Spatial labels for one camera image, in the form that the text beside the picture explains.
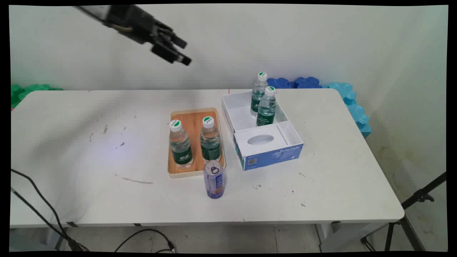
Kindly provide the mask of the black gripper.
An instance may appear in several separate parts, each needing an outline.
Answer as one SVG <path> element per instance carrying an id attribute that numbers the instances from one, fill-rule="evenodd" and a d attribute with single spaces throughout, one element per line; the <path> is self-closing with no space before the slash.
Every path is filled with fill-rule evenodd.
<path id="1" fill-rule="evenodd" d="M 178 46 L 185 49 L 187 42 L 177 36 L 172 28 L 137 5 L 111 5 L 104 25 L 139 44 L 153 44 L 151 52 L 171 64 L 188 66 L 192 62 L 191 58 L 173 48 Z"/>

